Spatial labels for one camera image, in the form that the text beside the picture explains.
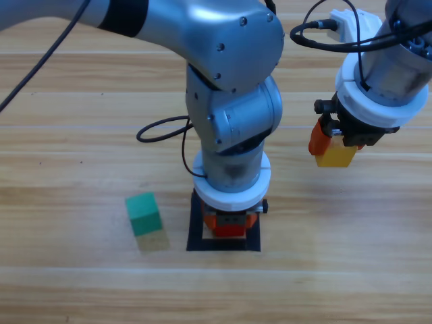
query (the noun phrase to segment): table surface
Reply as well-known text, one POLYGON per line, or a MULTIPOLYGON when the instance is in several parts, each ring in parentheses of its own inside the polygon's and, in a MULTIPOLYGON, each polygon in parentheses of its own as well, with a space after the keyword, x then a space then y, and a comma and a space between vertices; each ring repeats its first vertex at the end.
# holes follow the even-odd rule
MULTIPOLYGON (((286 31, 314 2, 277 1, 286 31)), ((384 0, 357 2, 383 17, 384 0)), ((0 33, 2 97, 66 24, 0 33)), ((186 114, 185 61, 77 26, 0 116, 0 323, 431 323, 432 107, 349 168, 319 169, 307 150, 313 103, 333 96, 343 58, 286 39, 263 251, 186 252, 181 138, 135 139, 186 114), (164 230, 137 241, 124 201, 143 192, 155 193, 164 230)), ((191 163, 193 131, 186 146, 191 163)))

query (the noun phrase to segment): green cube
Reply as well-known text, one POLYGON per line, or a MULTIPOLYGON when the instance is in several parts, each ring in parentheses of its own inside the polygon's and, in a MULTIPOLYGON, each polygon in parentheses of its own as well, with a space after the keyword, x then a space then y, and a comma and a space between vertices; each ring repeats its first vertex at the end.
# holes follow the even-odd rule
POLYGON ((162 230, 161 216, 152 192, 127 198, 126 208, 135 236, 162 230))

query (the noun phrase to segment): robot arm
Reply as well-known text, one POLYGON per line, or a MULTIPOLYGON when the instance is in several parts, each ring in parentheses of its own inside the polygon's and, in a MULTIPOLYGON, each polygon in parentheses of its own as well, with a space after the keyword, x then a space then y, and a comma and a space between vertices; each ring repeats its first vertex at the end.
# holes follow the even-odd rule
MULTIPOLYGON (((43 16, 71 20, 81 4, 3 0, 0 30, 43 16)), ((258 0, 92 0, 81 22, 171 49, 225 91, 263 82, 284 45, 280 21, 258 0)))
MULTIPOLYGON (((2 0, 0 30, 38 17, 71 20, 82 1, 2 0)), ((205 181, 224 193, 254 186, 263 141, 282 115, 270 74, 282 54, 284 31, 271 10, 259 0, 91 0, 80 22, 164 46, 186 59, 186 105, 201 139, 205 181)), ((249 198, 242 206, 258 203, 266 186, 253 199, 244 195, 249 198)), ((232 210, 221 197, 221 206, 232 210)))
MULTIPOLYGON (((432 1, 388 0, 385 13, 386 20, 376 36, 430 21, 432 1)), ((345 11, 339 14, 345 23, 341 24, 336 19, 338 26, 354 27, 351 33, 355 35, 353 13, 345 11)), ((368 34, 362 26, 376 26, 376 23, 371 24, 371 21, 376 22, 376 16, 362 12, 361 18, 367 20, 368 15, 369 21, 362 24, 360 20, 362 36, 368 34)), ((337 32, 346 34, 349 31, 337 32)), ((428 33, 396 46, 364 53, 364 82, 360 76, 358 55, 351 53, 347 56, 336 78, 335 96, 330 101, 315 103, 315 111, 321 116, 313 130, 309 151, 319 166, 349 166, 357 149, 373 146, 385 134, 397 132, 426 105, 428 82, 432 79, 431 35, 428 33), (337 114, 338 120, 332 119, 331 114, 337 114), (343 136, 344 145, 333 145, 334 136, 343 136)))

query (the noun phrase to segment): screw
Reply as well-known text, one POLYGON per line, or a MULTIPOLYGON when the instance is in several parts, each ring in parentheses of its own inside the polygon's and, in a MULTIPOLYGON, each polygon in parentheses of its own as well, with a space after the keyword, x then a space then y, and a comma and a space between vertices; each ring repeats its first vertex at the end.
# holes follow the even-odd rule
POLYGON ((402 22, 400 20, 396 20, 393 24, 393 27, 396 31, 400 30, 402 28, 402 22))
POLYGON ((216 49, 218 52, 222 52, 225 49, 225 45, 223 43, 220 43, 216 46, 216 49))
POLYGON ((241 17, 240 18, 240 25, 241 27, 245 26, 248 23, 248 18, 246 17, 241 17))

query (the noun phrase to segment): black cable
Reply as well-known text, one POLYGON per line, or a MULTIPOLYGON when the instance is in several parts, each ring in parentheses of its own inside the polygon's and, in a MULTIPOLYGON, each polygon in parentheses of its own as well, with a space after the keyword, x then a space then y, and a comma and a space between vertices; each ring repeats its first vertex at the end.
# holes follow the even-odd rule
POLYGON ((207 178, 206 175, 196 174, 191 169, 189 169, 188 164, 186 162, 186 158, 184 156, 184 145, 185 145, 185 142, 186 142, 186 133, 188 132, 189 129, 191 129, 191 128, 194 127, 192 124, 189 124, 189 122, 190 122, 190 118, 187 115, 186 116, 177 116, 177 117, 171 117, 171 118, 162 119, 162 120, 156 121, 155 123, 147 125, 143 129, 141 129, 136 134, 136 139, 139 140, 142 143, 154 143, 154 142, 160 142, 162 140, 167 140, 168 138, 171 138, 171 137, 174 137, 174 136, 177 136, 177 135, 183 133, 182 158, 183 158, 184 167, 193 176, 196 176, 196 177, 199 177, 199 178, 207 178), (159 126, 159 125, 164 124, 164 123, 174 122, 176 120, 182 120, 182 119, 187 119, 188 120, 186 122, 186 126, 183 127, 183 128, 180 128, 179 130, 176 130, 175 132, 171 132, 171 133, 168 133, 168 134, 165 134, 165 135, 162 135, 162 136, 158 136, 158 137, 153 137, 153 138, 142 138, 141 137, 146 131, 150 130, 151 128, 153 128, 155 126, 159 126))
MULTIPOLYGON (((322 4, 323 2, 325 2, 326 0, 320 0, 318 1, 316 4, 314 4, 308 11, 308 13, 306 14, 306 17, 304 17, 303 19, 303 25, 305 25, 309 19, 309 16, 313 13, 313 11, 315 10, 316 7, 318 7, 320 4, 322 4)), ((304 29, 302 29, 300 31, 300 35, 303 36, 303 31, 304 29)))
POLYGON ((183 141, 182 141, 182 158, 183 158, 183 164, 184 164, 184 167, 186 168, 186 170, 188 170, 188 172, 190 174, 192 174, 193 176, 198 177, 198 178, 207 178, 206 175, 201 175, 201 174, 194 173, 191 169, 189 169, 188 164, 186 162, 186 158, 184 157, 184 144, 185 144, 185 141, 186 141, 186 133, 190 129, 190 128, 188 128, 190 126, 189 122, 190 122, 190 118, 188 117, 188 121, 186 122, 186 127, 184 127, 185 130, 183 132, 183 141))
POLYGON ((86 11, 90 0, 84 0, 80 9, 72 18, 69 25, 66 27, 64 32, 55 41, 55 43, 50 47, 50 49, 43 55, 40 61, 32 68, 32 70, 26 75, 24 79, 11 91, 11 93, 6 97, 6 99, 0 104, 0 113, 7 107, 7 105, 15 98, 15 96, 25 87, 25 85, 34 77, 34 75, 43 67, 43 65, 52 56, 58 46, 65 40, 71 30, 75 27, 78 20, 80 20, 82 14, 86 11))
POLYGON ((156 121, 155 123, 147 125, 143 129, 141 129, 137 133, 136 139, 139 140, 141 143, 160 142, 162 140, 167 140, 168 138, 171 138, 171 137, 177 136, 181 133, 187 132, 190 128, 194 127, 192 124, 189 125, 189 123, 188 123, 188 125, 186 127, 180 128, 179 130, 176 130, 175 132, 168 133, 166 135, 162 135, 162 136, 158 136, 158 137, 154 137, 154 138, 142 138, 141 137, 147 130, 150 130, 151 128, 153 128, 155 126, 159 126, 159 125, 164 124, 164 123, 174 122, 175 120, 182 120, 182 119, 189 119, 189 116, 177 116, 177 117, 171 117, 171 118, 156 121))
POLYGON ((301 35, 303 30, 311 29, 311 28, 332 29, 328 26, 320 27, 318 21, 312 23, 314 24, 307 23, 293 28, 290 33, 290 38, 298 45, 309 47, 311 49, 319 49, 322 51, 329 51, 335 53, 358 53, 359 51, 361 53, 365 53, 365 52, 379 51, 382 49, 386 49, 388 47, 399 45, 406 41, 410 41, 416 37, 427 34, 428 32, 432 32, 432 20, 429 20, 427 22, 423 22, 422 24, 405 28, 397 32, 390 32, 388 34, 384 34, 384 35, 380 35, 380 36, 376 36, 373 38, 368 38, 360 41, 360 44, 364 44, 373 41, 378 41, 384 38, 393 37, 390 40, 381 41, 375 44, 369 44, 363 46, 358 46, 358 42, 346 43, 346 44, 324 44, 324 43, 318 43, 314 40, 308 39, 301 35))
POLYGON ((276 14, 276 4, 273 2, 273 0, 264 0, 264 1, 267 8, 269 8, 271 12, 276 14))
MULTIPOLYGON (((360 38, 360 20, 358 19, 357 9, 355 8, 355 6, 349 0, 342 0, 342 1, 345 2, 346 4, 348 4, 350 6, 351 10, 354 12, 354 17, 356 18, 356 27, 357 27, 357 44, 356 44, 356 46, 358 48, 360 48, 360 42, 361 42, 361 38, 360 38)), ((313 11, 320 4, 322 4, 324 2, 326 2, 326 0, 320 0, 320 1, 318 1, 316 4, 314 4, 312 6, 312 8, 306 14, 306 17, 304 17, 303 26, 306 24, 306 22, 309 19, 309 16, 313 13, 313 11)), ((300 36, 301 37, 303 37, 303 31, 304 31, 304 28, 302 28, 300 30, 300 36)), ((370 87, 366 84, 365 75, 363 74, 362 52, 358 50, 357 53, 358 53, 358 69, 360 70, 360 84, 362 85, 362 87, 366 91, 368 91, 370 89, 370 87)))

